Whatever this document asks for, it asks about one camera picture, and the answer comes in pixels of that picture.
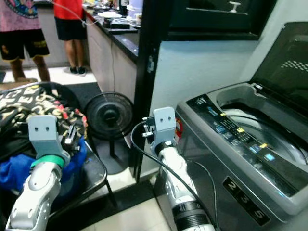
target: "washing machine lid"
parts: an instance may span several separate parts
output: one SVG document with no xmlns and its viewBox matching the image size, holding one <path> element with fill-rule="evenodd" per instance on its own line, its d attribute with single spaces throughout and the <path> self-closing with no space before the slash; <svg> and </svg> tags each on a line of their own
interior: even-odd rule
<svg viewBox="0 0 308 231">
<path fill-rule="evenodd" d="M 250 83 L 302 115 L 308 114 L 308 22 L 284 25 Z"/>
</svg>

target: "washing machine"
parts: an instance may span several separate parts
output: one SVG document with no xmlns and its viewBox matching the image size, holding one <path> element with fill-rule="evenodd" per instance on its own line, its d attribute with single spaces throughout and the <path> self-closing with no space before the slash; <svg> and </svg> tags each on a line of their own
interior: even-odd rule
<svg viewBox="0 0 308 231">
<path fill-rule="evenodd" d="M 287 23 L 249 82 L 181 102 L 178 150 L 223 231 L 308 230 L 308 23 Z M 173 231 L 164 180 L 157 201 Z"/>
</svg>

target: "black shorts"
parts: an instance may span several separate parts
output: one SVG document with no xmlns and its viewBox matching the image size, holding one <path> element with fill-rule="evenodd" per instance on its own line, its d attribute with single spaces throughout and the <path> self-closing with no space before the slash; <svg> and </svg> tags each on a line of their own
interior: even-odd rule
<svg viewBox="0 0 308 231">
<path fill-rule="evenodd" d="M 49 54 L 41 29 L 0 32 L 0 49 L 3 60 L 10 62 L 25 59 L 24 47 L 31 58 Z"/>
<path fill-rule="evenodd" d="M 80 20 L 66 20 L 56 18 L 56 26 L 59 40 L 69 41 L 72 39 L 82 40 L 86 38 L 86 28 Z"/>
</svg>

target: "robotic arm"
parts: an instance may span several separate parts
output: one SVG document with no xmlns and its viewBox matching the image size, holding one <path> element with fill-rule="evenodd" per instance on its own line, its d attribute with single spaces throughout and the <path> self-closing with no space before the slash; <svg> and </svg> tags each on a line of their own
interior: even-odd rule
<svg viewBox="0 0 308 231">
<path fill-rule="evenodd" d="M 174 140 L 176 120 L 174 109 L 165 107 L 153 111 L 153 116 L 144 118 L 145 133 L 142 134 L 150 143 L 152 153 L 177 173 L 197 194 L 192 179 L 187 173 L 187 164 L 175 148 Z M 165 189 L 172 207 L 174 221 L 178 231 L 215 231 L 189 190 L 167 169 L 161 168 L 166 180 Z"/>
<path fill-rule="evenodd" d="M 6 231 L 43 231 L 46 229 L 51 205 L 60 192 L 62 168 L 70 155 L 63 147 L 76 142 L 76 129 L 71 126 L 63 137 L 57 133 L 57 119 L 51 115 L 36 115 L 28 121 L 29 139 L 37 153 L 31 165 L 32 173 L 16 200 Z"/>
</svg>

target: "tiled floor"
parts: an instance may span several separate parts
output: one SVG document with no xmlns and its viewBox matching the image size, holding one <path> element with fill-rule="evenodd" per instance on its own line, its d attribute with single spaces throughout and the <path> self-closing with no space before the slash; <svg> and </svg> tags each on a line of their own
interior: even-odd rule
<svg viewBox="0 0 308 231">
<path fill-rule="evenodd" d="M 156 199 L 101 220 L 82 231 L 170 231 Z"/>
<path fill-rule="evenodd" d="M 48 68 L 50 78 L 52 82 L 60 84 L 78 84 L 78 83 L 91 83 L 96 82 L 95 76 L 93 73 L 89 72 L 86 76 L 78 76 L 73 74 L 65 73 L 63 70 L 65 67 L 55 67 Z M 39 80 L 39 74 L 37 69 L 27 69 L 24 71 L 26 78 L 36 78 Z M 14 78 L 11 71 L 7 71 L 3 82 L 13 82 Z"/>
<path fill-rule="evenodd" d="M 64 67 L 49 68 L 52 82 L 57 82 L 63 85 L 96 82 L 95 76 L 91 72 L 88 72 L 86 76 L 81 77 L 78 75 L 64 73 L 63 69 Z M 39 75 L 36 69 L 25 70 L 25 75 L 27 78 L 36 78 L 39 80 Z M 12 72 L 8 71 L 6 72 L 4 82 L 10 81 L 14 81 L 14 78 Z M 136 183 L 130 174 L 129 168 L 121 173 L 108 175 L 107 178 L 111 189 L 114 192 Z M 85 201 L 93 200 L 107 193 L 107 187 L 104 186 Z M 155 198 L 153 198 L 130 209 L 124 210 L 118 214 L 101 220 L 83 230 L 170 231 L 170 228 L 167 225 L 167 222 L 164 219 Z"/>
</svg>

